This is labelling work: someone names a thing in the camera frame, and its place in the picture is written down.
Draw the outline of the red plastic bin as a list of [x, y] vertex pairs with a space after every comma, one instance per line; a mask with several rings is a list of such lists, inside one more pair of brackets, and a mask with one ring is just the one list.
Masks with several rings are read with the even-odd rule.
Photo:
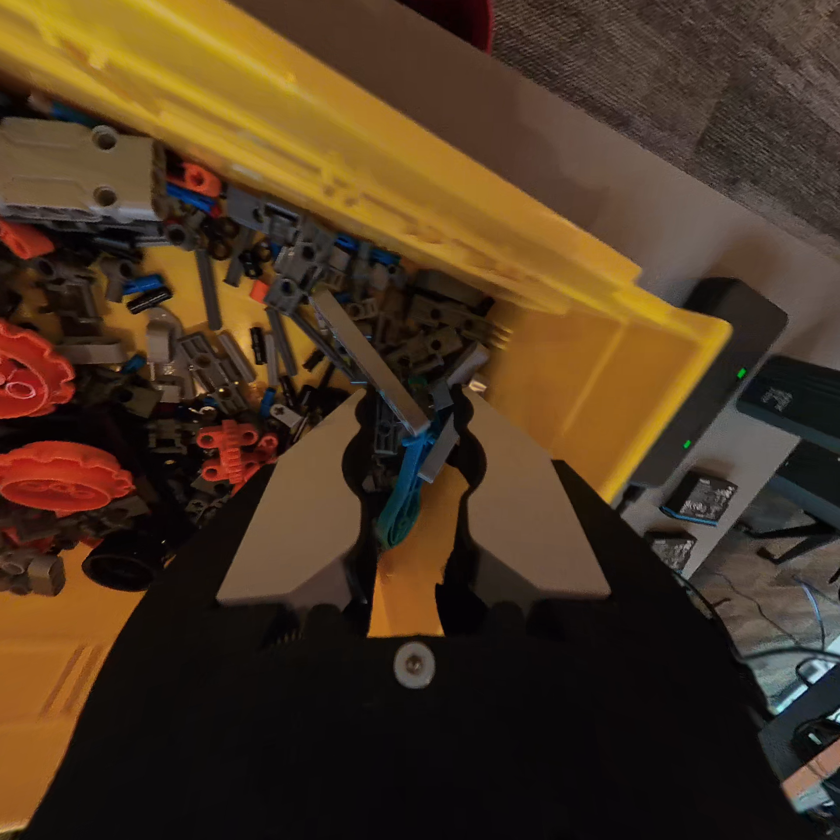
[[459, 1], [460, 34], [484, 54], [492, 53], [495, 8], [492, 1]]

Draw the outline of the dark ribbed case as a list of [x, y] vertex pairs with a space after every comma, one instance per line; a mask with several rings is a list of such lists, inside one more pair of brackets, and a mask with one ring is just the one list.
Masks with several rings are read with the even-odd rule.
[[839, 371], [773, 355], [736, 401], [748, 417], [839, 452]]

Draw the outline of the small black printed box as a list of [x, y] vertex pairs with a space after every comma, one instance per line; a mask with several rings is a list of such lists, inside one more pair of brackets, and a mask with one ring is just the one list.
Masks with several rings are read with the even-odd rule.
[[664, 565], [679, 574], [683, 573], [697, 544], [697, 538], [683, 530], [646, 531], [643, 539]]
[[691, 469], [658, 509], [681, 522], [716, 527], [738, 491], [727, 479]]

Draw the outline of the dark grey device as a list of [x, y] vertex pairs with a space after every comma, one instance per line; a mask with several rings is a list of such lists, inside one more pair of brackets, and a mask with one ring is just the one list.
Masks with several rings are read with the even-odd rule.
[[743, 280], [701, 280], [684, 309], [731, 326], [731, 334], [708, 371], [657, 438], [629, 480], [660, 487], [671, 477], [788, 326], [788, 314]]

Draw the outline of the orange toothed wheel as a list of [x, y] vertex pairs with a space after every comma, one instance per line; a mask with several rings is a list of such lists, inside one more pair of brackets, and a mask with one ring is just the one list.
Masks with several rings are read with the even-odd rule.
[[1, 456], [1, 495], [59, 515], [94, 511], [135, 492], [132, 474], [109, 452], [85, 444], [39, 441]]
[[72, 364], [37, 332], [1, 319], [1, 418], [41, 417], [75, 394]]
[[56, 250], [55, 243], [35, 226], [1, 219], [1, 241], [24, 260], [47, 256]]

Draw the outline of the light grey long panel piece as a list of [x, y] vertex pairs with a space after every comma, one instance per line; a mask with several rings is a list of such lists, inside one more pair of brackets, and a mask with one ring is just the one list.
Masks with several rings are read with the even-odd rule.
[[366, 376], [367, 382], [378, 391], [406, 431], [415, 437], [424, 434], [430, 426], [424, 409], [415, 402], [331, 291], [319, 285], [311, 293], [310, 301], [316, 313], [328, 324], [333, 337]]

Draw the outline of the blue brick separator tool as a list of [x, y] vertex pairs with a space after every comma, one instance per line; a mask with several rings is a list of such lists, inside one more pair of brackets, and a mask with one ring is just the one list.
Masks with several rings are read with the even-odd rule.
[[400, 545], [413, 530], [421, 510], [424, 484], [432, 484], [459, 442], [455, 417], [403, 440], [404, 456], [396, 483], [375, 524], [380, 548]]

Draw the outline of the white desk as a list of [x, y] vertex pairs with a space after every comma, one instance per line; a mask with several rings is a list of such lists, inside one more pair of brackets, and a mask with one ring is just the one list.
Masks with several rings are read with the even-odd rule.
[[838, 261], [398, 2], [234, 5], [641, 266], [681, 303], [738, 277], [789, 316], [773, 351], [837, 369]]

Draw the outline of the black small tyre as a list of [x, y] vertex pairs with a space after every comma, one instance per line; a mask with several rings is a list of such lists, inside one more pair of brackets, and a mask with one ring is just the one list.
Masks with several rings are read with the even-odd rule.
[[81, 570], [94, 584], [116, 592], [145, 592], [163, 574], [165, 544], [142, 531], [115, 532], [82, 561]]

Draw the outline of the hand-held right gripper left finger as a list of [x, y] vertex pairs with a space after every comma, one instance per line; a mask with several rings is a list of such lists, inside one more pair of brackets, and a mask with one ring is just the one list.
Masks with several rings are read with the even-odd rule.
[[339, 610], [371, 626], [371, 390], [348, 397], [275, 463], [217, 592], [224, 607]]

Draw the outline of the light grey motor block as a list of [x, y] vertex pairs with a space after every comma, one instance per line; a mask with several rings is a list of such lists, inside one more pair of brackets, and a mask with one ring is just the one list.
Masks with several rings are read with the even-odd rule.
[[2, 214], [38, 221], [161, 222], [171, 211], [165, 152], [107, 125], [6, 118]]

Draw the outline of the yellow plastic bin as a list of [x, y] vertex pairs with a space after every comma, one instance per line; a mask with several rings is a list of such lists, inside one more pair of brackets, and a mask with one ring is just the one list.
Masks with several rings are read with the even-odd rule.
[[[161, 140], [497, 300], [499, 413], [612, 501], [730, 328], [637, 285], [596, 237], [227, 2], [2, 2], [2, 88], [33, 89]], [[465, 482], [447, 468], [386, 562], [373, 635], [442, 634], [434, 583]], [[83, 582], [2, 594], [2, 832], [26, 825], [140, 595]]]

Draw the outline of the pile of building brick pieces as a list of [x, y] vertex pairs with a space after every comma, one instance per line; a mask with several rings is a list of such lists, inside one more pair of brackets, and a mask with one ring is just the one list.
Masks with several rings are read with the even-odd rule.
[[[93, 129], [102, 119], [2, 92], [6, 118]], [[452, 414], [455, 383], [485, 387], [480, 370], [508, 331], [488, 319], [492, 297], [400, 255], [333, 232], [322, 220], [247, 193], [163, 146], [169, 216], [118, 224], [37, 221], [56, 245], [24, 260], [2, 243], [2, 319], [37, 332], [73, 366], [75, 394], [53, 413], [2, 419], [2, 455], [39, 441], [89, 445], [128, 470], [135, 492], [106, 507], [58, 515], [2, 498], [2, 591], [59, 594], [61, 554], [95, 549], [115, 532], [162, 541], [167, 561], [237, 492], [201, 477], [196, 433], [231, 419], [278, 435], [278, 456], [349, 396], [364, 374], [310, 301], [328, 288], [427, 411]], [[408, 438], [374, 399], [374, 529], [396, 484]]]

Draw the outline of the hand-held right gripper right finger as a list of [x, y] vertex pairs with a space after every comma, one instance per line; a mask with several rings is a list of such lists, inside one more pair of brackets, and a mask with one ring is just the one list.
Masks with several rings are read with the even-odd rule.
[[452, 391], [458, 501], [454, 545], [436, 586], [446, 636], [476, 633], [493, 607], [523, 618], [547, 602], [602, 602], [612, 588], [550, 453], [482, 396]]

